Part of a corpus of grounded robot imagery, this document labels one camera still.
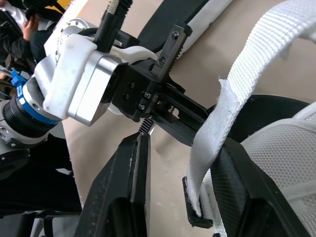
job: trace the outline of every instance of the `black jacket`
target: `black jacket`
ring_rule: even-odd
[[[58,22],[62,16],[59,12],[46,8],[37,8],[23,5],[22,0],[7,0],[12,6],[26,10],[26,15],[38,14],[40,18]],[[27,60],[33,58],[30,43],[23,40],[21,29],[8,12],[0,11],[0,64],[4,64],[8,55],[14,58]]]

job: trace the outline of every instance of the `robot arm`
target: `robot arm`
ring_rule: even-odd
[[[114,11],[110,5],[97,30],[89,30],[89,24],[80,19],[67,23],[57,50],[38,63],[28,81],[14,75],[17,96],[0,102],[4,156],[44,142],[49,130],[67,117],[92,125],[108,108],[135,122],[145,118],[140,132],[123,139],[95,179],[82,211],[78,237],[146,236],[150,175],[146,169],[150,162],[146,126],[154,122],[190,146],[210,113],[185,96],[184,89],[169,76],[191,28],[175,24],[157,57],[138,46],[132,36],[119,32],[126,4],[119,1]],[[179,111],[177,117],[172,114],[174,108]],[[262,231],[260,236],[279,231],[285,237],[309,236],[280,190],[240,144],[228,139],[211,169],[217,178],[213,188],[229,237],[238,233],[258,236],[257,230]],[[237,191],[229,185],[223,187],[225,182],[236,181]],[[186,194],[185,178],[183,184]],[[203,215],[197,217],[187,198],[186,203],[192,225],[212,226]],[[232,211],[237,215],[234,220]]]

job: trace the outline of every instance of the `metal bolt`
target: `metal bolt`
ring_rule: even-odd
[[[143,104],[138,104],[138,108],[139,108],[139,110],[144,110],[144,109],[145,109],[145,105],[143,105]]]
[[[161,58],[158,59],[158,63],[160,65],[163,65],[165,62],[166,62],[166,59],[164,57],[161,57]]]
[[[150,97],[151,97],[151,93],[145,91],[145,93],[144,93],[144,98],[145,98],[145,99],[149,99]]]
[[[172,38],[173,40],[177,40],[177,39],[179,38],[179,36],[180,36],[180,34],[179,34],[179,32],[177,32],[177,31],[174,31],[174,32],[172,32],[172,34],[171,34],[171,38]]]

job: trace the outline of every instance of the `white strap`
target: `white strap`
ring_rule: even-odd
[[[288,50],[297,37],[314,40],[315,26],[315,0],[289,0],[273,7],[253,28],[229,72],[228,79],[220,80],[222,90],[217,106],[197,132],[187,169],[188,194],[198,216],[201,216],[198,198],[205,174],[217,157],[260,75],[283,50]]]

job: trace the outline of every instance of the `silver metal housing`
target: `silver metal housing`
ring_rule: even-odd
[[[32,75],[30,79],[25,83],[22,88],[23,96],[25,101],[40,115],[49,118],[51,120],[59,121],[60,118],[46,112],[43,108],[44,97],[40,91],[39,85],[35,79],[35,76]]]
[[[24,135],[21,135],[20,133],[13,130],[9,126],[9,124],[7,124],[7,122],[4,120],[3,113],[2,113],[4,106],[8,102],[9,100],[0,102],[0,111],[1,111],[0,113],[0,139],[2,139],[4,142],[8,142],[10,139],[14,139],[25,145],[35,145],[47,139],[48,132],[42,137],[32,138],[32,137],[26,137]],[[16,146],[17,146],[16,144],[11,143],[12,148],[15,148]]]
[[[61,36],[58,38],[58,50],[55,54],[48,55],[37,64],[34,73],[36,82],[43,95],[43,99],[39,101],[41,106],[50,89],[54,71],[59,60],[61,45],[67,40],[70,34],[76,34],[89,27],[91,27],[91,24],[78,18],[68,22],[65,28],[62,29]],[[83,70],[83,74],[75,90],[67,115],[88,126],[91,126],[98,118],[100,118],[110,105],[100,102],[102,96],[116,67],[123,63],[125,62],[119,57],[104,54],[97,50],[93,51]],[[49,115],[47,112],[44,116],[53,119],[51,117],[53,115]]]

